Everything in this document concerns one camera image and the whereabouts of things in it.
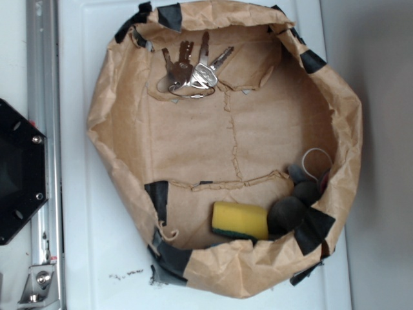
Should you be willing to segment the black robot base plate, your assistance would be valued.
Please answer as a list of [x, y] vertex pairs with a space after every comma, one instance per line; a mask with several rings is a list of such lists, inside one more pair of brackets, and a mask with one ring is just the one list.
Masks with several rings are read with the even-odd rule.
[[46, 137], [1, 100], [1, 245], [47, 201]]

